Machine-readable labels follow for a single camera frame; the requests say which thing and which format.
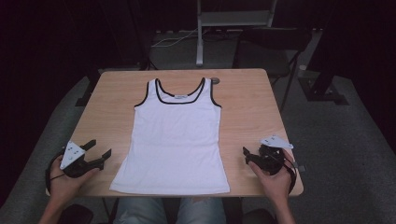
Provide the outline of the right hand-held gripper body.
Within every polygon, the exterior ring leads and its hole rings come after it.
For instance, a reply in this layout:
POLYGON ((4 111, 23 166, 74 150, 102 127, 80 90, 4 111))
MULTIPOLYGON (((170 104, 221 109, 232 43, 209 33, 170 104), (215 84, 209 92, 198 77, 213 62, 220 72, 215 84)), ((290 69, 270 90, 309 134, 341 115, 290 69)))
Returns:
POLYGON ((273 134, 260 140, 259 167, 270 175, 277 174, 285 160, 284 149, 293 149, 293 144, 273 134))

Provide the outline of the black chair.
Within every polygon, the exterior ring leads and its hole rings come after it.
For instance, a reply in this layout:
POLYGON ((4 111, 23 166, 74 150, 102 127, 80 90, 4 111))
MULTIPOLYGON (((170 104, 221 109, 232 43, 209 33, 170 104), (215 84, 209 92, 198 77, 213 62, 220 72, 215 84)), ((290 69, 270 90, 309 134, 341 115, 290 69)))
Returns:
POLYGON ((238 36, 233 68, 264 69, 274 86, 282 77, 289 77, 279 108, 283 110, 295 75, 298 58, 312 39, 305 28, 255 27, 244 30, 238 36))

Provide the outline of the person's left hand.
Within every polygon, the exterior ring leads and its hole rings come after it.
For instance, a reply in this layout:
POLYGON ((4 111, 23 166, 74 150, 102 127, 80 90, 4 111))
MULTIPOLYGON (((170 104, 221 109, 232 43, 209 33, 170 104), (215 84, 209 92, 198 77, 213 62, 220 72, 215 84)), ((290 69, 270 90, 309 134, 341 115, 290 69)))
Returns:
POLYGON ((50 167, 50 199, 55 202, 68 202, 73 199, 79 192, 80 188, 98 172, 98 168, 94 168, 77 178, 67 176, 60 169, 63 156, 58 156, 50 167))

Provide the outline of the person's leg in jeans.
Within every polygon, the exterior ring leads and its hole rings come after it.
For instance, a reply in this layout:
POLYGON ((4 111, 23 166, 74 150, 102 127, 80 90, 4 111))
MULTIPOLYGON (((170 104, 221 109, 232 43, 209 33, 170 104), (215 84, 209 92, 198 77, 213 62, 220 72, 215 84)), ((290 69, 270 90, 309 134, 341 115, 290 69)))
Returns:
POLYGON ((226 224, 221 198, 182 198, 177 224, 226 224))
POLYGON ((163 201, 147 197, 121 198, 113 224, 167 224, 163 201))

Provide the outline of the person's left leg in jeans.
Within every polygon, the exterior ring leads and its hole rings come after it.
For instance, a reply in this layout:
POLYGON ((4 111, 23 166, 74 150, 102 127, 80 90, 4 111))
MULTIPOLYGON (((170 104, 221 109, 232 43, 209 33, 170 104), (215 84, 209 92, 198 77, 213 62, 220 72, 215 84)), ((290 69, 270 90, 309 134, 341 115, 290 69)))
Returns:
POLYGON ((121 198, 113 224, 167 224, 163 201, 147 197, 121 198))

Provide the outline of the person's right leg in jeans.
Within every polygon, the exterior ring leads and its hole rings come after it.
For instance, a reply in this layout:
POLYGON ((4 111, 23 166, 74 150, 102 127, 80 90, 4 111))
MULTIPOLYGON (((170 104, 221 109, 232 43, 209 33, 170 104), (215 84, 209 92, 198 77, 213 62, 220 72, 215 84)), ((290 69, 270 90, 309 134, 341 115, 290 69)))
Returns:
POLYGON ((221 198, 182 198, 177 224, 226 224, 221 198))

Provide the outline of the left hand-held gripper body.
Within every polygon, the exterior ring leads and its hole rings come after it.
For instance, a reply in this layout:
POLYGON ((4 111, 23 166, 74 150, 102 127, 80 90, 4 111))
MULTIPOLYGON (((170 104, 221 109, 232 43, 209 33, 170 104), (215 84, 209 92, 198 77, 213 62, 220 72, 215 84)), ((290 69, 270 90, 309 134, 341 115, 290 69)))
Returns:
POLYGON ((94 168, 104 169, 104 163, 93 165, 89 161, 85 161, 85 154, 87 151, 83 150, 81 146, 69 141, 64 149, 63 159, 60 164, 60 169, 69 177, 77 178, 85 175, 94 168))

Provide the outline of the black stand base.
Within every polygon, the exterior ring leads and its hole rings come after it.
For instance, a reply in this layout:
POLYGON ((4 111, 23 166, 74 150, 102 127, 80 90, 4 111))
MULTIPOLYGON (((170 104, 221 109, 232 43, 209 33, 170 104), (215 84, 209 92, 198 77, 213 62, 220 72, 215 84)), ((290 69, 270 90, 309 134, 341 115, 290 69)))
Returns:
POLYGON ((345 95, 332 84, 334 75, 321 72, 313 65, 321 34, 321 31, 312 32, 312 40, 305 51, 309 60, 299 66, 298 82, 308 102, 334 102, 336 105, 348 105, 345 95))

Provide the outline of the grey metal stand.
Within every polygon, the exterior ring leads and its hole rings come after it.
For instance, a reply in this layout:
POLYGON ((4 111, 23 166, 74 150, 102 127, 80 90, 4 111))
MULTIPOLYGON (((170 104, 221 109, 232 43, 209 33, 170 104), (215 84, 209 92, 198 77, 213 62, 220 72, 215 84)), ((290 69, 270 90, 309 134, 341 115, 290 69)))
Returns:
POLYGON ((202 0, 197 0, 196 65, 204 64, 204 27, 271 26, 277 0, 269 1, 270 8, 265 10, 205 12, 202 11, 202 0))

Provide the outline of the white tank top black trim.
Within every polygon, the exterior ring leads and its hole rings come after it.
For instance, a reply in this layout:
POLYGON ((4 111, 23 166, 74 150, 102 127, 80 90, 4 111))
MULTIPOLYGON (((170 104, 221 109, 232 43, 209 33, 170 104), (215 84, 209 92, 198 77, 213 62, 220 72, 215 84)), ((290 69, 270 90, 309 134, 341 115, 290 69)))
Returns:
POLYGON ((152 79, 144 100, 134 107, 128 155, 110 188, 145 195, 210 195, 230 186, 219 153, 221 106, 213 83, 176 95, 152 79))

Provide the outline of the black table foot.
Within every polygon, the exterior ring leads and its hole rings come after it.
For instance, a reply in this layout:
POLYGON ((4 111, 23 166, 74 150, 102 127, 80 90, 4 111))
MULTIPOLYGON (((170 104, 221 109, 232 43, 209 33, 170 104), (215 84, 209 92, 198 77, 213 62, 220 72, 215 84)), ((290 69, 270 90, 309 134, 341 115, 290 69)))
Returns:
POLYGON ((88 75, 88 80, 89 80, 88 86, 84 91, 83 95, 77 99, 76 106, 87 105, 87 103, 89 102, 92 96, 93 90, 96 84, 98 83, 99 78, 100 78, 100 74, 88 75))

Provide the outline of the person's right hand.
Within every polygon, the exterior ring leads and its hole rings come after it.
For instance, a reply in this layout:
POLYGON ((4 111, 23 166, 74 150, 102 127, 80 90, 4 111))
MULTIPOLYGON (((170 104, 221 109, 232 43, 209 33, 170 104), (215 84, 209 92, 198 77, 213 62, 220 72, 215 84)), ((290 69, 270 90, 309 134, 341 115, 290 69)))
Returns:
POLYGON ((253 161, 250 161, 248 166, 259 178, 265 195, 272 202, 278 203, 286 202, 288 200, 291 177, 285 167, 282 167, 275 175, 268 175, 253 161))

